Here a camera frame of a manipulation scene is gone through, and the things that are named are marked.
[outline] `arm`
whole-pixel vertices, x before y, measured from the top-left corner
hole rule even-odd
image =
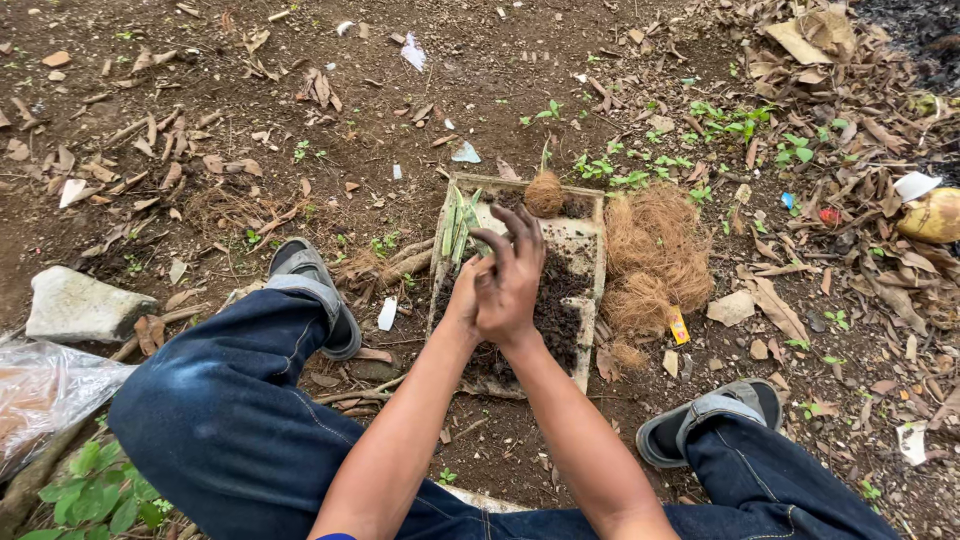
[[[515,244],[488,230],[496,268],[477,274],[476,328],[500,346],[527,393],[537,423],[574,499],[601,538],[677,538],[650,482],[596,407],[564,373],[534,328],[545,247],[540,225],[523,206],[494,207]]]
[[[478,259],[464,265],[444,319],[347,454],[307,540],[334,532],[364,540],[396,535],[423,481],[457,381],[480,342],[473,326],[473,276],[490,266],[492,261]],[[384,448],[391,449],[390,459],[383,459]]]

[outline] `gray sandal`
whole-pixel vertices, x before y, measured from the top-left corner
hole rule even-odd
[[[300,288],[320,300],[327,314],[330,336],[320,352],[331,360],[356,355],[361,345],[360,326],[347,309],[326,270],[324,259],[306,238],[290,238],[270,260],[271,288]]]
[[[645,422],[636,431],[636,448],[655,467],[684,467],[686,437],[695,426],[720,413],[733,413],[779,430],[783,407],[773,385],[763,379],[736,380]]]

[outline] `coconut husk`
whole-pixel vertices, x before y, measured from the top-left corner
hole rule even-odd
[[[613,198],[604,213],[604,318],[618,335],[660,334],[671,306],[702,307],[713,288],[710,239],[682,189],[666,183]]]
[[[530,213],[537,217],[556,217],[564,206],[564,191],[557,175],[551,171],[541,171],[523,192],[523,202]]]

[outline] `foot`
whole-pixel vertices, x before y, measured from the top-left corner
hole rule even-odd
[[[305,238],[290,238],[274,253],[270,261],[270,276],[276,274],[293,274],[303,276],[329,287],[336,294],[338,306],[335,307],[336,316],[328,321],[330,336],[327,337],[320,352],[331,360],[346,360],[353,357],[360,349],[360,327],[350,313],[347,306],[339,300],[340,293],[330,278],[324,266],[324,260],[317,249]]]
[[[724,400],[733,399],[735,404]],[[647,421],[636,432],[636,447],[651,465],[661,469],[687,465],[684,443],[688,428],[717,405],[779,430],[782,407],[774,387],[763,379],[745,379],[721,386],[692,402]]]

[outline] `plastic wrapper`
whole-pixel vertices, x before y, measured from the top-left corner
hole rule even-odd
[[[0,347],[0,481],[103,405],[134,369],[46,341]]]

